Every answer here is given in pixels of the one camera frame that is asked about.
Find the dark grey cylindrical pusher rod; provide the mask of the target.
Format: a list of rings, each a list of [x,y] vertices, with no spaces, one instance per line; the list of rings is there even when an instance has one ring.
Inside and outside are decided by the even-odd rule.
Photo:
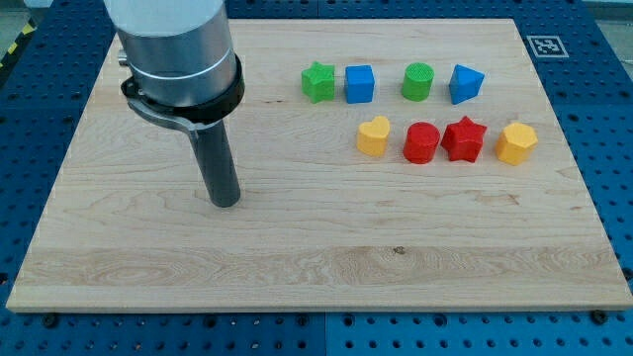
[[[211,202],[220,208],[235,205],[240,187],[224,122],[192,131],[190,142]]]

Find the black flange with metal bracket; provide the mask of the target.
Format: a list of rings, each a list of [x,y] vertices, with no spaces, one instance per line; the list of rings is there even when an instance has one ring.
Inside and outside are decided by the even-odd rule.
[[[129,107],[144,120],[191,138],[220,128],[244,95],[241,61],[230,47],[121,49],[119,65],[132,74],[121,85]]]

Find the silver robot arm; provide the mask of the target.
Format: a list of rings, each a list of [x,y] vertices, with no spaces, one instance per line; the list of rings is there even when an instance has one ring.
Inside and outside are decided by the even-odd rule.
[[[108,0],[131,72],[121,86],[146,121],[185,134],[211,202],[233,206],[240,188],[224,119],[244,95],[223,0]]]

